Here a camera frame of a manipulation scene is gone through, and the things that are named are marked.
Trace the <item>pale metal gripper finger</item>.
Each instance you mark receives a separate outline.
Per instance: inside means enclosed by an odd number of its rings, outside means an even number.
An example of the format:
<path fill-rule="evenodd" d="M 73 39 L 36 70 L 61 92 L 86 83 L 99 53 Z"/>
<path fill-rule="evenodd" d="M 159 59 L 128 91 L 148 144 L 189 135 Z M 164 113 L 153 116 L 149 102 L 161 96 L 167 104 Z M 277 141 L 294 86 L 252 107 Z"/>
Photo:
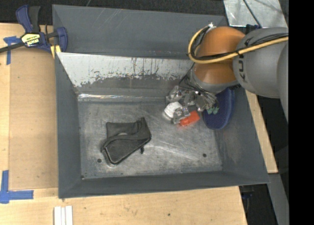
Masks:
<path fill-rule="evenodd" d="M 173 89 L 169 92 L 169 94 L 166 96 L 166 101 L 167 102 L 178 102 L 182 98 L 184 98 L 186 95 L 186 89 L 176 85 L 173 87 Z"/>
<path fill-rule="evenodd" d="M 179 124 L 179 122 L 190 116 L 188 108 L 177 108 L 173 113 L 172 123 Z"/>

